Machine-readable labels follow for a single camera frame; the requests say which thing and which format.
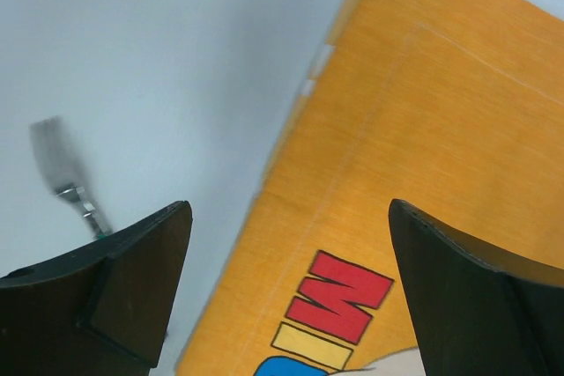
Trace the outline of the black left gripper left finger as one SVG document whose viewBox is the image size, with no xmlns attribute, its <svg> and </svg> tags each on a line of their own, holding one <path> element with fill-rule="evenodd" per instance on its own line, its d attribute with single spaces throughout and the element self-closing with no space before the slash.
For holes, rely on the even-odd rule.
<svg viewBox="0 0 564 376">
<path fill-rule="evenodd" d="M 1 279 L 3 375 L 146 375 L 155 368 L 193 223 L 179 201 Z"/>
</svg>

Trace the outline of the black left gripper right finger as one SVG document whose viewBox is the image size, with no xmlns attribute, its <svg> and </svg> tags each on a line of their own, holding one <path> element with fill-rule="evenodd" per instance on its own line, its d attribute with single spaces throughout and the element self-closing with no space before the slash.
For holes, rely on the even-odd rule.
<svg viewBox="0 0 564 376">
<path fill-rule="evenodd" d="M 563 271 L 400 199 L 390 237 L 428 375 L 561 375 Z"/>
</svg>

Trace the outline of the green handled fork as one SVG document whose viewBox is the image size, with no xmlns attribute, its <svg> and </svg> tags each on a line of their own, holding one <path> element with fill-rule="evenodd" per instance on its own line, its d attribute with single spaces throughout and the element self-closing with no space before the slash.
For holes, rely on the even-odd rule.
<svg viewBox="0 0 564 376">
<path fill-rule="evenodd" d="M 111 225 L 90 194 L 82 166 L 60 116 L 29 126 L 37 168 L 49 192 L 69 204 L 84 219 L 95 240 L 113 233 Z"/>
</svg>

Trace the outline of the orange cartoon mouse placemat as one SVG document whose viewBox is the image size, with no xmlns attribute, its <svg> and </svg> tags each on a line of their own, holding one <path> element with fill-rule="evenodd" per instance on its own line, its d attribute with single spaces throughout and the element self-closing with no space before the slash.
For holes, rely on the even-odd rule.
<svg viewBox="0 0 564 376">
<path fill-rule="evenodd" d="M 395 198 L 562 265 L 561 19 L 524 0 L 360 0 L 178 373 L 342 373 L 412 348 Z"/>
</svg>

